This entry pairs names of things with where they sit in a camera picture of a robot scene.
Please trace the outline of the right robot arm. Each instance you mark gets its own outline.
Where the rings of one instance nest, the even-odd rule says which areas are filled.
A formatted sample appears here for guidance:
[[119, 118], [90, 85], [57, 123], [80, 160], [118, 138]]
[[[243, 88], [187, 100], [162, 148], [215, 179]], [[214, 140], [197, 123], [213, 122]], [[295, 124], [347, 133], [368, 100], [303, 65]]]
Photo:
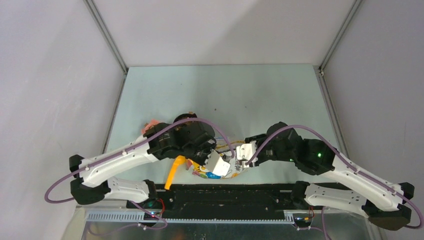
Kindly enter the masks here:
[[297, 181], [291, 204], [297, 209], [321, 206], [344, 210], [368, 219], [385, 230], [409, 228], [415, 188], [408, 182], [392, 183], [369, 172], [332, 146], [320, 134], [303, 138], [297, 125], [278, 122], [266, 133], [248, 137], [237, 147], [244, 168], [267, 161], [290, 162], [301, 172], [335, 181], [338, 187]]

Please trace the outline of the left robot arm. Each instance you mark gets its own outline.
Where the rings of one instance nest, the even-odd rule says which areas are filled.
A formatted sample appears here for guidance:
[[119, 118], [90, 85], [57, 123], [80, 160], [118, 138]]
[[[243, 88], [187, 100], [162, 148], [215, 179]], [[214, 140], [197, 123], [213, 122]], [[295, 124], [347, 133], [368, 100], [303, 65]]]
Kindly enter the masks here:
[[201, 121], [181, 124], [160, 122], [135, 141], [91, 158], [78, 154], [69, 158], [74, 174], [70, 193], [80, 205], [90, 205], [104, 199], [129, 200], [153, 208], [158, 194], [153, 181], [129, 181], [116, 176], [140, 165], [179, 156], [203, 165], [212, 157], [217, 145], [212, 126]]

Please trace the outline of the yellow plastic scoop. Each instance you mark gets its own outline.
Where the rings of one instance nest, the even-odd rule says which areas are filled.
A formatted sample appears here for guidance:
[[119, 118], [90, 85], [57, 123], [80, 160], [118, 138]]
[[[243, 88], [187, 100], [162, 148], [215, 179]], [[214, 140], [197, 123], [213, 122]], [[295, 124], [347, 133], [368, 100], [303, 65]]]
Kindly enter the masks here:
[[173, 184], [173, 180], [175, 178], [178, 167], [183, 165], [185, 162], [186, 162], [186, 158], [184, 156], [181, 156], [181, 155], [174, 159], [172, 166], [171, 166], [171, 169], [168, 173], [166, 182], [164, 184], [165, 190], [167, 190], [167, 191], [170, 190], [171, 185]]

